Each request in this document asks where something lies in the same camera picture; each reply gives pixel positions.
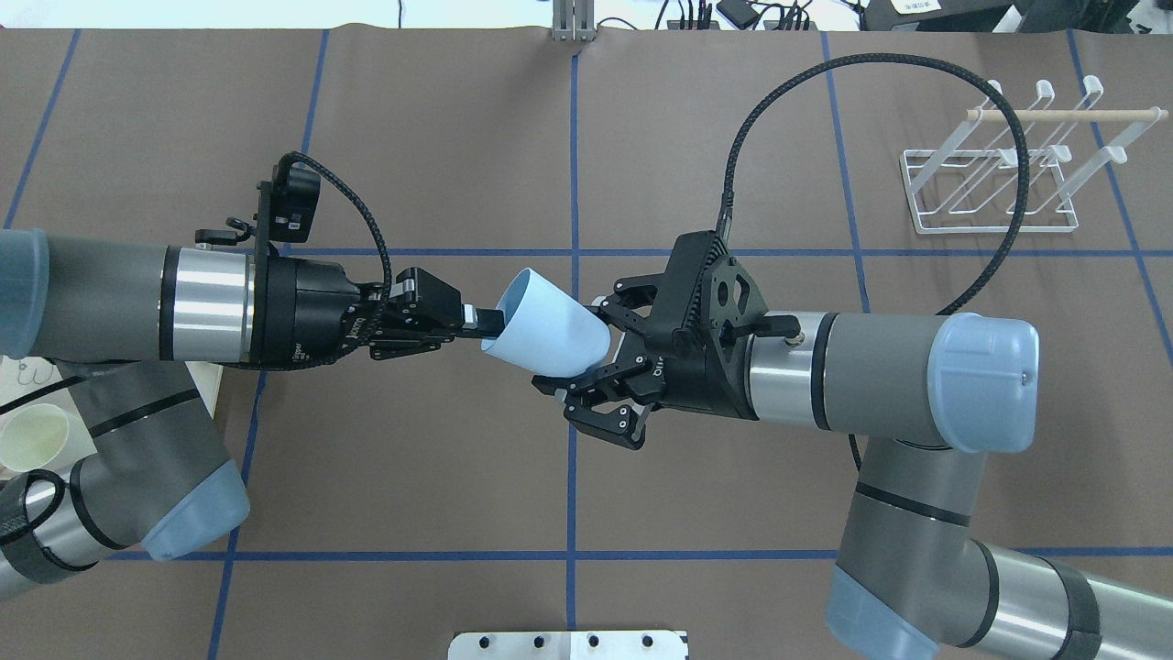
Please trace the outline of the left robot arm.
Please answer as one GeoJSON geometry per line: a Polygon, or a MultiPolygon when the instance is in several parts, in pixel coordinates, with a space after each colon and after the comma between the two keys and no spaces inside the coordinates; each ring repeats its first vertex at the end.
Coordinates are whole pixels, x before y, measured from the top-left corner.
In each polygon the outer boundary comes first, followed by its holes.
{"type": "Polygon", "coordinates": [[[138,545],[181,558],[230,535],[248,488],[194,383],[192,362],[306,368],[499,336],[422,268],[382,291],[335,263],[4,231],[4,355],[56,365],[96,450],[4,485],[4,599],[138,545]]]}

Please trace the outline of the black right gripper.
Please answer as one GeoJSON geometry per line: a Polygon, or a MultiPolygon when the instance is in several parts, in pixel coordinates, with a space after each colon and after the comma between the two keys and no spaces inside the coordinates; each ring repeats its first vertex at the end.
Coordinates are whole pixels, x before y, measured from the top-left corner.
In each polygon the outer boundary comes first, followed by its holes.
{"type": "Polygon", "coordinates": [[[799,319],[769,314],[716,231],[682,234],[662,274],[616,280],[613,293],[590,312],[621,329],[612,362],[574,377],[535,375],[533,386],[561,397],[578,433],[631,450],[642,447],[650,414],[662,408],[755,419],[751,341],[800,338],[799,319]]]}

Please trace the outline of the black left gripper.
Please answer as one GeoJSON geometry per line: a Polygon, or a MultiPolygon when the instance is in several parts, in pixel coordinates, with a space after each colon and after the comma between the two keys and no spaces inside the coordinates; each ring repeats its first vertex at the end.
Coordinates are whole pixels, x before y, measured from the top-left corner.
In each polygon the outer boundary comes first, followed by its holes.
{"type": "Polygon", "coordinates": [[[389,359],[439,349],[454,338],[494,339],[504,331],[501,309],[465,305],[461,293],[423,268],[394,277],[381,317],[381,281],[351,281],[333,261],[267,258],[252,363],[293,368],[335,358],[345,347],[368,347],[389,359]]]}

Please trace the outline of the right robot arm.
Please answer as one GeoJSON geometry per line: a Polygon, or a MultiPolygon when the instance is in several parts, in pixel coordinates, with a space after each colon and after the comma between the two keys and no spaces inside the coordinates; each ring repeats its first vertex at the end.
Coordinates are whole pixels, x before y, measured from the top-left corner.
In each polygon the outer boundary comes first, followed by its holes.
{"type": "Polygon", "coordinates": [[[775,312],[716,231],[586,314],[619,329],[611,362],[533,379],[584,435],[633,450],[674,409],[868,438],[825,614],[857,655],[1169,658],[1169,598],[972,539],[986,456],[1035,438],[1032,325],[775,312]]]}

